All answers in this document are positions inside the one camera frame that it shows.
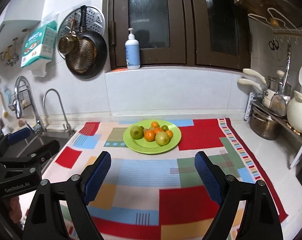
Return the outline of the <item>large yellow-green pear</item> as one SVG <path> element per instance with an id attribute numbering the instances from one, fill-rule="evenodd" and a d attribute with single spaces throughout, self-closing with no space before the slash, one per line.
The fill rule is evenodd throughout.
<path id="1" fill-rule="evenodd" d="M 170 137 L 164 131 L 161 131 L 161 132 L 157 133 L 156 136 L 155 136 L 155 142 L 159 146 L 165 146 L 165 145 L 167 145 L 169 143 L 169 141 L 170 141 Z"/>

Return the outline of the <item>orange tangerine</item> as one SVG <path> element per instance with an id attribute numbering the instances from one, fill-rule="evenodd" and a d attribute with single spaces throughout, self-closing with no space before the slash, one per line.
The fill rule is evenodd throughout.
<path id="1" fill-rule="evenodd" d="M 155 140 L 155 133 L 154 133 L 154 131 L 153 130 L 146 130 L 144 132 L 144 138 L 148 142 L 154 141 Z"/>

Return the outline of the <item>steel lidded pot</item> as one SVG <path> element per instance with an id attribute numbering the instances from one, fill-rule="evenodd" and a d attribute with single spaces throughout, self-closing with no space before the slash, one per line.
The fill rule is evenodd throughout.
<path id="1" fill-rule="evenodd" d="M 274 92 L 280 91 L 280 89 L 282 88 L 282 84 L 283 84 L 283 79 L 281 77 L 276 77 L 276 76 L 267 77 L 267 87 L 268 87 L 268 89 L 270 89 Z M 286 82 L 285 88 L 284 88 L 284 95 L 290 96 L 291 89 L 292 89 L 292 86 L 288 82 Z"/>

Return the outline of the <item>small yellow orange fruit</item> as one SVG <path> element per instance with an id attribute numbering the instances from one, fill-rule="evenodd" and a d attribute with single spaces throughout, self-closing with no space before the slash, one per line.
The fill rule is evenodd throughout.
<path id="1" fill-rule="evenodd" d="M 158 127 L 160 127 L 160 125 L 159 125 L 159 123 L 158 123 L 157 121 L 153 121 L 153 122 L 151 123 L 151 127 L 153 127 L 153 128 L 158 128 Z"/>

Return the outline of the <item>chrome kitchen faucet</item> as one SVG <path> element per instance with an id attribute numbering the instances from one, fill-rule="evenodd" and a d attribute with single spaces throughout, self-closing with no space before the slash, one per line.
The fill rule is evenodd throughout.
<path id="1" fill-rule="evenodd" d="M 24 76 L 19 76 L 15 82 L 14 87 L 14 95 L 15 95 L 15 108 L 16 108 L 16 117 L 17 119 L 21 119 L 23 114 L 23 109 L 31 106 L 34 111 L 34 116 L 36 120 L 36 124 L 34 127 L 31 127 L 28 123 L 26 125 L 33 131 L 34 134 L 44 134 L 47 129 L 45 128 L 43 121 L 38 113 L 37 107 L 34 103 L 34 98 L 32 95 L 30 83 L 27 78 Z"/>

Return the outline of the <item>dark window frame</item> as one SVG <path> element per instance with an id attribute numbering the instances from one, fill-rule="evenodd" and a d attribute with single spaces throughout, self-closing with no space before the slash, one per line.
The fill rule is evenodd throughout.
<path id="1" fill-rule="evenodd" d="M 251 63 L 248 16 L 233 0 L 108 0 L 112 69 L 126 66 L 133 32 L 142 66 L 240 71 Z"/>

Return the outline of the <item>green apple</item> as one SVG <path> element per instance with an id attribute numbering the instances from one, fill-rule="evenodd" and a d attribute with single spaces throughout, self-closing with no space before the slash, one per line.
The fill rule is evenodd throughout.
<path id="1" fill-rule="evenodd" d="M 141 139 L 143 137 L 143 128 L 141 126 L 133 126 L 130 129 L 130 136 L 135 140 Z"/>

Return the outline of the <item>cream handled saucepan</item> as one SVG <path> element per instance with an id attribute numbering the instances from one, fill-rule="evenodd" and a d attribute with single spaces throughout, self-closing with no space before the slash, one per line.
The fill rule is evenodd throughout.
<path id="1" fill-rule="evenodd" d="M 261 74 L 259 74 L 258 72 L 256 72 L 255 70 L 252 70 L 250 68 L 244 68 L 242 70 L 242 72 L 248 76 L 256 77 L 257 79 L 259 79 L 261 81 L 262 85 L 260 85 L 257 82 L 254 82 L 252 80 L 246 79 L 246 78 L 238 79 L 238 83 L 240 85 L 248 85 L 248 86 L 255 87 L 259 92 L 261 92 L 263 94 L 262 104 L 266 108 L 270 109 L 271 100 L 272 100 L 274 94 L 276 94 L 276 91 L 270 87 L 271 83 L 270 82 L 267 83 L 267 80 L 265 79 L 264 76 L 262 76 Z"/>

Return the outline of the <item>lime green plate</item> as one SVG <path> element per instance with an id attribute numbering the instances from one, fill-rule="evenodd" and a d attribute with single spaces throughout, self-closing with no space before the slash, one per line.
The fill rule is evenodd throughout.
<path id="1" fill-rule="evenodd" d="M 172 131 L 173 137 L 169 140 L 167 145 L 160 146 L 155 141 L 148 142 L 144 138 L 134 139 L 130 135 L 130 130 L 134 126 L 143 126 L 144 128 L 149 128 L 151 123 L 155 121 L 160 125 L 167 125 L 169 130 Z M 123 134 L 123 141 L 125 145 L 134 150 L 135 152 L 142 153 L 142 154 L 162 154 L 174 149 L 181 140 L 181 131 L 178 126 L 173 124 L 172 122 L 165 121 L 165 120 L 142 120 L 134 123 L 133 125 L 129 126 L 124 134 Z"/>

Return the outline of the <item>small orange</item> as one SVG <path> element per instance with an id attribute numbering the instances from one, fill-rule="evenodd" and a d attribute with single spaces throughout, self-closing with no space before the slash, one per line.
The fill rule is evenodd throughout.
<path id="1" fill-rule="evenodd" d="M 166 134 L 169 136 L 170 139 L 173 137 L 173 132 L 171 130 L 167 130 Z"/>

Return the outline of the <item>perforated steel steamer plate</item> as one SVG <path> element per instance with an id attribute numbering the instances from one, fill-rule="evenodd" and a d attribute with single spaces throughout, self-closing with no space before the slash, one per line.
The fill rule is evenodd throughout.
<path id="1" fill-rule="evenodd" d="M 71 13 L 69 13 L 64 18 L 64 20 L 62 20 L 62 23 L 60 24 L 57 33 L 56 46 L 58 46 L 58 41 L 61 37 L 70 33 L 72 20 L 75 20 L 75 23 L 73 25 L 73 33 L 74 34 L 80 33 L 80 18 L 81 18 L 81 9 L 77 8 L 73 10 Z M 85 28 L 87 30 L 95 31 L 103 36 L 105 31 L 105 19 L 103 13 L 94 7 L 91 6 L 86 7 Z"/>

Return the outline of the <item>green persimmon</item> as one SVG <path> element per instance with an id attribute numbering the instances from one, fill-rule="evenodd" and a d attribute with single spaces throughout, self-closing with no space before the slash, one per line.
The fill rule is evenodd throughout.
<path id="1" fill-rule="evenodd" d="M 169 130 L 168 126 L 167 125 L 162 125 L 161 128 L 164 130 L 164 131 L 167 131 Z"/>

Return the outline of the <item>white ceramic jug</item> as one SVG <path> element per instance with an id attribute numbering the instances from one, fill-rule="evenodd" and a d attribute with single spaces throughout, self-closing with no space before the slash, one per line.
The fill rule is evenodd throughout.
<path id="1" fill-rule="evenodd" d="M 287 107 L 287 120 L 293 129 L 302 134 L 302 93 L 296 90 Z"/>

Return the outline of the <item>orange with stem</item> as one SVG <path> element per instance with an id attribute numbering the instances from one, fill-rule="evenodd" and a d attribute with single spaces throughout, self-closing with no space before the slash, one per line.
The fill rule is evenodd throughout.
<path id="1" fill-rule="evenodd" d="M 153 132 L 155 133 L 155 134 L 158 134 L 159 132 L 163 132 L 164 130 L 161 128 L 161 127 L 156 127 L 156 128 L 154 128 L 153 129 Z"/>

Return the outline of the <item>tissue paper pack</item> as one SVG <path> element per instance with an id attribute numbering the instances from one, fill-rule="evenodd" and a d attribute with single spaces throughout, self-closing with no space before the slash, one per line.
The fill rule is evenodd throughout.
<path id="1" fill-rule="evenodd" d="M 36 29 L 24 41 L 22 48 L 21 68 L 31 70 L 45 67 L 51 62 L 57 35 L 55 20 Z"/>

